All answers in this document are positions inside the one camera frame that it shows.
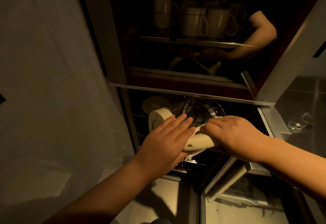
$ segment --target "kettle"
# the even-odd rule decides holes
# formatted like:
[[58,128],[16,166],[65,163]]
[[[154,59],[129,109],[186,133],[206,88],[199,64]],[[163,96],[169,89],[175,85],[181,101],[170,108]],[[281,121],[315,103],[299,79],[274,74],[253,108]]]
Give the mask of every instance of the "kettle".
[[200,127],[207,123],[210,118],[221,118],[225,116],[225,112],[219,103],[210,98],[193,98],[152,111],[148,118],[149,131],[151,132],[172,115],[175,115],[177,118],[184,113],[187,114],[188,117],[193,118],[190,127],[194,126],[196,129],[194,134],[187,141],[183,151],[198,151],[192,154],[192,156],[194,156],[207,148],[218,145],[208,135],[197,134]]

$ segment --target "mug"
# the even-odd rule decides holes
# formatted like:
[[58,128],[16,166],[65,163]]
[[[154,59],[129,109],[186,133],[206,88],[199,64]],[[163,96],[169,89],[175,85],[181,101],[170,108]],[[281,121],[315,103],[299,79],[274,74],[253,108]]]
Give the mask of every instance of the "mug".
[[188,7],[185,13],[180,15],[182,19],[181,32],[185,36],[207,36],[209,24],[206,15],[206,8]]
[[[232,33],[227,31],[230,17],[236,24],[236,29]],[[225,34],[233,36],[238,32],[239,25],[229,9],[211,8],[208,10],[207,19],[210,28],[207,36],[210,38],[223,38]]]
[[154,25],[157,28],[169,28],[172,23],[171,7],[178,10],[178,5],[171,0],[154,0]]

